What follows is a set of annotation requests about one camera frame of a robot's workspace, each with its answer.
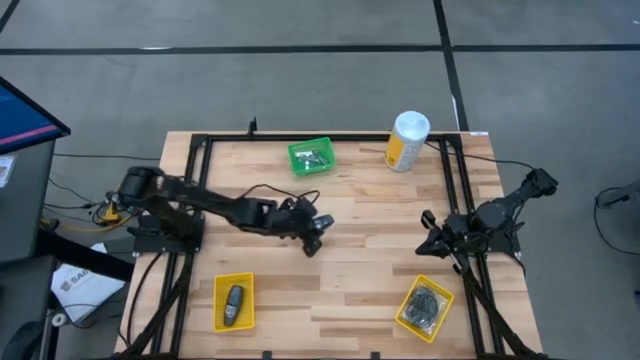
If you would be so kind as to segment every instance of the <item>yellow plastic tray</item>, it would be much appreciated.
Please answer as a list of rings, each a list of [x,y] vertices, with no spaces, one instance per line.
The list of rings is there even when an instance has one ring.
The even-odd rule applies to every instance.
[[[236,322],[232,326],[224,325],[224,308],[227,296],[233,285],[244,288],[242,306]],[[224,332],[253,329],[256,326],[256,313],[253,306],[253,273],[238,273],[216,276],[213,286],[213,331]]]
[[[423,332],[422,329],[420,329],[417,326],[413,326],[412,324],[410,324],[409,322],[407,322],[405,319],[402,318],[402,309],[404,309],[404,307],[407,305],[407,301],[409,301],[409,297],[411,296],[411,293],[413,293],[413,289],[415,289],[416,286],[418,285],[426,286],[429,289],[435,291],[436,293],[442,295],[445,299],[447,299],[447,305],[445,306],[444,311],[442,312],[442,315],[439,316],[438,322],[436,323],[436,329],[431,335]],[[398,313],[396,314],[396,322],[398,322],[400,325],[409,329],[409,331],[411,331],[412,333],[418,335],[422,340],[428,343],[431,343],[433,342],[433,339],[436,338],[436,335],[438,335],[440,326],[442,326],[442,323],[444,322],[444,318],[447,316],[447,313],[449,312],[449,308],[451,308],[451,304],[453,304],[452,293],[450,293],[440,285],[436,284],[428,277],[424,275],[418,275],[418,277],[416,278],[416,281],[413,282],[413,286],[411,286],[411,289],[407,293],[407,296],[404,298],[404,301],[402,302],[400,309],[398,309]]]

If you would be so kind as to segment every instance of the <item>white bottle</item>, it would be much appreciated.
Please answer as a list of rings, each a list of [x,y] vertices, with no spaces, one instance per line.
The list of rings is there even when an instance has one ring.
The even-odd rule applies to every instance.
[[[411,169],[430,130],[429,119],[417,111],[398,115],[387,144],[387,166],[393,171]]]

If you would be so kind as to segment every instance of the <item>wooden table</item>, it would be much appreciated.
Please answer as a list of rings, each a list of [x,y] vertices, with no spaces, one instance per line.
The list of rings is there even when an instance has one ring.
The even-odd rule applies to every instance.
[[[168,134],[160,162],[168,174],[184,174],[191,135]],[[466,154],[493,158],[488,136],[461,136]],[[180,357],[258,358],[264,350],[273,351],[277,358],[369,358],[372,351],[379,351],[383,358],[474,357],[462,279],[451,269],[449,259],[414,255],[427,236],[419,222],[421,212],[431,209],[439,221],[450,213],[440,153],[424,146],[411,171],[395,173],[384,164],[385,143],[334,142],[335,168],[298,178],[289,168],[286,146],[281,142],[215,143],[206,187],[227,196],[238,196],[258,183],[293,193],[320,190],[316,203],[320,214],[335,218],[322,238],[324,246],[309,259],[299,240],[243,233],[207,214],[202,250],[195,257]],[[459,187],[454,157],[451,162]],[[494,163],[467,158],[467,168],[476,204],[503,194]],[[457,194],[464,208],[460,188]],[[282,200],[267,189],[252,195]],[[137,259],[131,290],[153,256]],[[166,258],[162,256],[144,283],[133,318],[134,335],[157,308]],[[541,350],[522,270],[506,256],[490,255],[488,263],[499,310],[525,344]],[[255,275],[256,327],[214,333],[214,278],[236,272]],[[455,295],[432,344],[394,321],[418,274]],[[123,332],[133,291],[129,295]],[[173,313],[167,319],[164,351],[169,348]],[[492,351],[482,310],[481,320],[487,350]],[[122,350],[124,344],[119,341],[116,348]]]

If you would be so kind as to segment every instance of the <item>concrete floor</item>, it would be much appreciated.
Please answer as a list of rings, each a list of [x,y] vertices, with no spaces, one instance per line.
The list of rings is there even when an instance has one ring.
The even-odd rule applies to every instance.
[[[6,7],[8,0],[0,0]],[[447,0],[454,45],[640,43],[640,3]],[[0,47],[82,48],[439,43],[425,0],[22,0]],[[640,359],[640,257],[616,253],[593,225],[593,197],[640,178],[640,53],[456,53],[469,127],[496,156],[560,181],[527,204],[527,284],[545,352]],[[406,109],[434,130],[457,128],[441,53],[4,56],[0,74],[67,123],[57,151],[159,157],[170,130],[380,130]],[[99,199],[135,162],[56,158],[52,178]],[[505,191],[525,171],[500,165]],[[50,188],[47,200],[77,204]],[[640,251],[637,204],[603,211],[606,236]],[[80,212],[70,213],[82,216]],[[69,238],[108,240],[122,231]],[[65,327],[58,359],[106,356],[119,323],[101,309],[90,330]]]

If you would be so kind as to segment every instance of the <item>monitor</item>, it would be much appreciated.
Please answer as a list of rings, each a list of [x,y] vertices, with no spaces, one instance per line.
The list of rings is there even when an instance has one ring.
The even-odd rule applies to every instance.
[[[60,120],[0,77],[0,155],[70,133]]]

